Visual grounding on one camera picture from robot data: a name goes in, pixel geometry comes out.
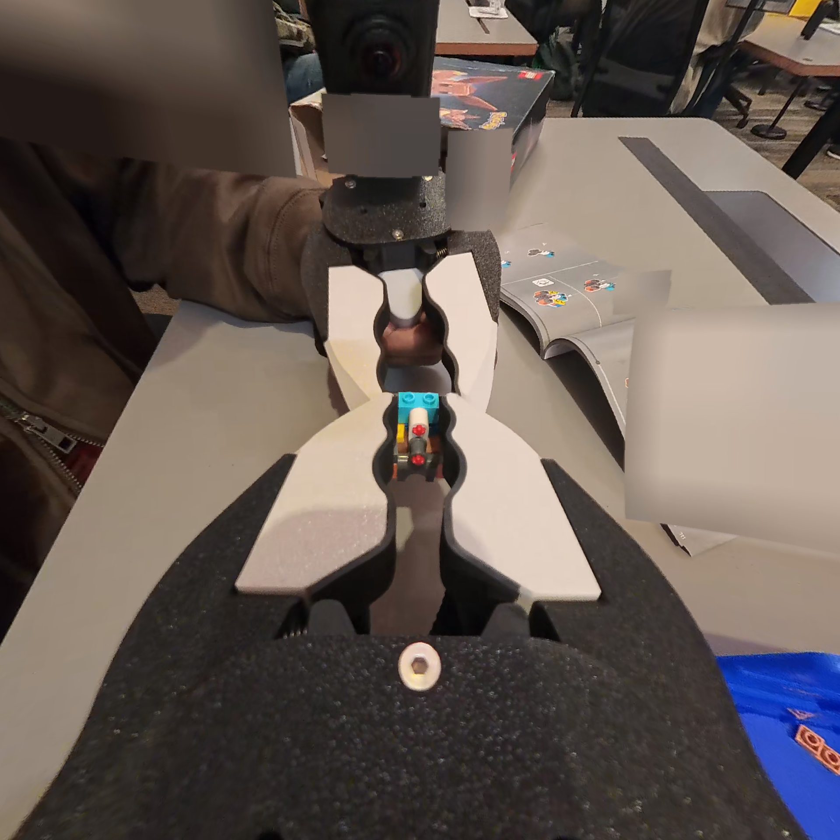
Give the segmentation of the black mesh office chair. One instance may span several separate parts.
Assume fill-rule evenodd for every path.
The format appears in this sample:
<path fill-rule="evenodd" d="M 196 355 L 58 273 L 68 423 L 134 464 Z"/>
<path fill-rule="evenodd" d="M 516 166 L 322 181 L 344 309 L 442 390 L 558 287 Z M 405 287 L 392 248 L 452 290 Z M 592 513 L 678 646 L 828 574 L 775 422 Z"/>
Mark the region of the black mesh office chair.
<path fill-rule="evenodd" d="M 572 117 L 669 115 L 708 1 L 609 1 Z"/>

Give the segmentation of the dark printed toy box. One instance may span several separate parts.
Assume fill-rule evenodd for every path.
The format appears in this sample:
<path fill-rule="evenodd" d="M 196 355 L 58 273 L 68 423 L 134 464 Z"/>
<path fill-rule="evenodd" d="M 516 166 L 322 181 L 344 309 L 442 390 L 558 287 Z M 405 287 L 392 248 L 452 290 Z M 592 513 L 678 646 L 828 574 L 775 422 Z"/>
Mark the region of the dark printed toy box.
<path fill-rule="evenodd" d="M 511 130 L 511 182 L 539 141 L 550 99 L 551 70 L 437 56 L 432 97 L 439 99 L 440 164 L 445 168 L 448 132 Z M 290 105 L 290 125 L 297 143 L 300 173 L 330 186 L 323 147 L 321 88 Z"/>

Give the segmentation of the orange brick plate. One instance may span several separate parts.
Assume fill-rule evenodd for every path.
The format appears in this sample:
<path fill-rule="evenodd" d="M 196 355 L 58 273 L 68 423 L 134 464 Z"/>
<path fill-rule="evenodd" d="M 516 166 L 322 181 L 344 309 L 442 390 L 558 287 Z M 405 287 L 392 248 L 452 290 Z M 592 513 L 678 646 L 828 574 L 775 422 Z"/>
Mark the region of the orange brick plate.
<path fill-rule="evenodd" d="M 816 731 L 801 724 L 796 729 L 794 740 L 827 770 L 835 775 L 840 774 L 839 752 L 827 744 Z"/>

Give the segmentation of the grey instruction booklet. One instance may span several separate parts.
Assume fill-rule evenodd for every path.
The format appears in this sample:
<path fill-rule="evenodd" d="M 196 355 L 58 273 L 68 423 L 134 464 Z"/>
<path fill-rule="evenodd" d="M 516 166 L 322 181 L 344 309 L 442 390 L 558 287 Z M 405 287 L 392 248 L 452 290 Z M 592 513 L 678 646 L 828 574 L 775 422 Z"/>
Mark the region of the grey instruction booklet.
<path fill-rule="evenodd" d="M 546 224 L 504 234 L 498 247 L 501 301 L 529 321 L 542 359 L 583 357 L 625 435 L 634 316 L 666 304 L 671 270 L 622 268 Z"/>

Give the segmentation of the person's left forearm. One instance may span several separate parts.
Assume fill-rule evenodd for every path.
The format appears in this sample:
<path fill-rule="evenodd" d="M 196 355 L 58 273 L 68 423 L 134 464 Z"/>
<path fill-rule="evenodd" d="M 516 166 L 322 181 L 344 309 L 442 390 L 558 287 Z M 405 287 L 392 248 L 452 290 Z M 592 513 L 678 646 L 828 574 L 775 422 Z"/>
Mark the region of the person's left forearm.
<path fill-rule="evenodd" d="M 119 186 L 112 246 L 130 283 L 249 321 L 311 316 L 301 256 L 320 184 L 136 161 Z"/>

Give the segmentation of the brown-edged office desk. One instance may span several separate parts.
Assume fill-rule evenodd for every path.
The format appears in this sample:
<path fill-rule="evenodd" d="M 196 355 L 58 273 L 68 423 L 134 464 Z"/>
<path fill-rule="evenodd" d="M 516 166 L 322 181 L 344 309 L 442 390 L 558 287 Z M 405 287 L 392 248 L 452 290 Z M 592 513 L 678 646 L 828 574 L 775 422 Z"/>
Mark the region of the brown-edged office desk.
<path fill-rule="evenodd" d="M 802 37 L 799 18 L 770 14 L 747 38 L 740 50 L 794 77 L 839 77 L 839 35 L 819 27 L 809 39 Z"/>

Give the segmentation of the teal grey orange brick assembly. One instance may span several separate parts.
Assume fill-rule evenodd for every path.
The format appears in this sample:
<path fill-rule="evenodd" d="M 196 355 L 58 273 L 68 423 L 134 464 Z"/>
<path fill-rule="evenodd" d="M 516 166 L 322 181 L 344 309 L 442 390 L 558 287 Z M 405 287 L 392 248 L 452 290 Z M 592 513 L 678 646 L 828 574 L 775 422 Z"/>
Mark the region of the teal grey orange brick assembly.
<path fill-rule="evenodd" d="M 439 435 L 439 395 L 433 392 L 399 392 L 397 394 L 397 422 L 398 424 L 435 424 Z M 398 469 L 393 466 L 393 479 L 407 480 L 411 476 L 421 476 L 425 481 L 434 481 L 443 475 L 443 453 L 438 465 L 431 468 Z"/>

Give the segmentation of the blue plastic bin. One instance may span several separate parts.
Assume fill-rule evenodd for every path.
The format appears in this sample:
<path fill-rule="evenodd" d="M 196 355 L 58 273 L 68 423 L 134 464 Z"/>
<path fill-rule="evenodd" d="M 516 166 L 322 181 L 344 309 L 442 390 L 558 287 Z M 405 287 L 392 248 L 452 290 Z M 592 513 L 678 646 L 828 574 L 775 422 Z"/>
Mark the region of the blue plastic bin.
<path fill-rule="evenodd" d="M 839 657 L 825 653 L 720 656 L 742 724 L 765 772 L 806 835 L 839 838 L 839 775 L 795 741 L 799 725 L 839 752 Z"/>

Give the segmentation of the grey office desk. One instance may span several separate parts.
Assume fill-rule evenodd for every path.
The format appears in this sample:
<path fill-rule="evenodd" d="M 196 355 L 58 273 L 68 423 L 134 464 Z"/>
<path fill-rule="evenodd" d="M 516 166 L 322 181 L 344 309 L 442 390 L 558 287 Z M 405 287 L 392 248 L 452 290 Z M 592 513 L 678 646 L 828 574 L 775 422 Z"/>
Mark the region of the grey office desk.
<path fill-rule="evenodd" d="M 511 12 L 506 18 L 471 17 L 467 1 L 440 1 L 436 56 L 532 57 L 538 42 Z"/>

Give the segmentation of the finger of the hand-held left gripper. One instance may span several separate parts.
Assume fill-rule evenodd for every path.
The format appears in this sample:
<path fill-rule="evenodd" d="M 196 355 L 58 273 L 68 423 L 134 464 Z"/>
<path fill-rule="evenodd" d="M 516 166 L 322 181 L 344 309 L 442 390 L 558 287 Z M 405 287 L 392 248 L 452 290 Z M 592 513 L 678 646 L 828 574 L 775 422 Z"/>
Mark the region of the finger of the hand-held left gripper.
<path fill-rule="evenodd" d="M 449 255 L 424 279 L 427 318 L 443 331 L 442 362 L 454 392 L 488 403 L 497 360 L 497 322 L 491 317 L 473 255 Z"/>
<path fill-rule="evenodd" d="M 383 392 L 382 333 L 388 312 L 385 285 L 378 276 L 357 266 L 329 268 L 326 352 L 350 410 Z"/>

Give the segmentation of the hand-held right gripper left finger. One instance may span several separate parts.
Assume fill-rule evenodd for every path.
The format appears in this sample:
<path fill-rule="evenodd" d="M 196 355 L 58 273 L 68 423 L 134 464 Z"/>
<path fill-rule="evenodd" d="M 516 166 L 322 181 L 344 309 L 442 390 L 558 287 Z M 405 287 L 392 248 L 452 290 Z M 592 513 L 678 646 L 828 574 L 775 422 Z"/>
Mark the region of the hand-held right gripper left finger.
<path fill-rule="evenodd" d="M 237 592 L 326 596 L 342 574 L 392 553 L 395 416 L 394 395 L 379 394 L 299 448 Z"/>

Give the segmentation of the person's brown hoodie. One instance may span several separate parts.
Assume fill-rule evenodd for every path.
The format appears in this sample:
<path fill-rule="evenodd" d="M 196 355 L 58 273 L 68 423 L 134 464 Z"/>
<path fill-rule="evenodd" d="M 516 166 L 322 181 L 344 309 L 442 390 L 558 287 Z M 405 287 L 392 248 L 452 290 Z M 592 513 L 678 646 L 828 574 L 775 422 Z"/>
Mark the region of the person's brown hoodie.
<path fill-rule="evenodd" d="M 160 337 L 112 243 L 125 173 L 1 142 L 3 636 Z"/>

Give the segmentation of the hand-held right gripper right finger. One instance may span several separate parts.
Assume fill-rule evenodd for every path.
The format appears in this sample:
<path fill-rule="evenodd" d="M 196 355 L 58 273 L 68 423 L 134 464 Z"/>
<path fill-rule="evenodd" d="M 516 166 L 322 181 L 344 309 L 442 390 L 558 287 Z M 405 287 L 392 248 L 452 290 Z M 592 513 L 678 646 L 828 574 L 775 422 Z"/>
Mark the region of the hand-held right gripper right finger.
<path fill-rule="evenodd" d="M 477 602 L 594 602 L 601 587 L 538 453 L 495 417 L 451 394 L 441 402 L 441 573 Z"/>

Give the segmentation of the yellow blue brown brick assembly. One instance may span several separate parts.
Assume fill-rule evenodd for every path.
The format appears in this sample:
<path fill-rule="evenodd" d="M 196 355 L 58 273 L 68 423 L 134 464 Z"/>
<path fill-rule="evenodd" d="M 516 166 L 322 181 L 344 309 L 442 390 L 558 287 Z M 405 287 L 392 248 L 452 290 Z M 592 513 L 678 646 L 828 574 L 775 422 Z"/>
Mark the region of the yellow blue brown brick assembly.
<path fill-rule="evenodd" d="M 398 424 L 394 449 L 396 468 L 431 468 L 439 464 L 441 457 L 437 425 Z"/>

